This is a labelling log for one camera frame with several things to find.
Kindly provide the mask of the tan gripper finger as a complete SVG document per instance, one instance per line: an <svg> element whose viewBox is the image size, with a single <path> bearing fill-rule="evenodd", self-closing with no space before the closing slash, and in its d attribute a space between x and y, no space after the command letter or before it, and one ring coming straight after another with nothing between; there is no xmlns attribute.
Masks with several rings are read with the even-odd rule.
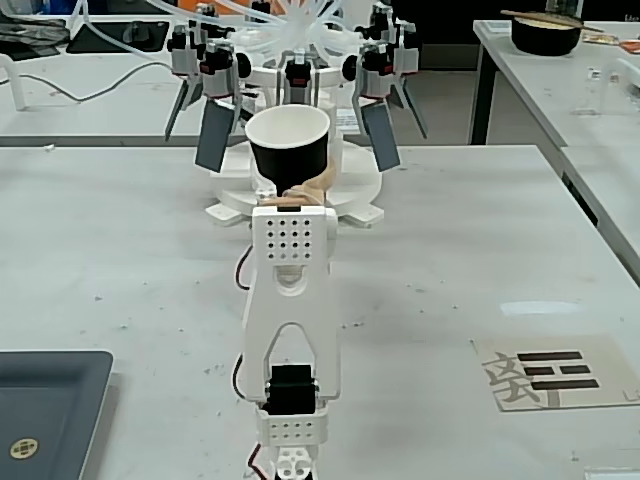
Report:
<svg viewBox="0 0 640 480"><path fill-rule="evenodd" d="M327 192L336 178L336 164L332 157L328 158L327 167L319 175L286 190L276 198L279 207L324 206Z"/></svg>

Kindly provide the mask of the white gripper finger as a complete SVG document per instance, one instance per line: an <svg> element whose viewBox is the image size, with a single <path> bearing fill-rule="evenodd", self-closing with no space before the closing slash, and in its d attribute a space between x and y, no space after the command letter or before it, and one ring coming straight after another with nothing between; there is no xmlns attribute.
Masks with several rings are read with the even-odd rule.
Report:
<svg viewBox="0 0 640 480"><path fill-rule="evenodd" d="M255 196L258 205L267 205L278 198L276 185L259 172L255 174Z"/></svg>

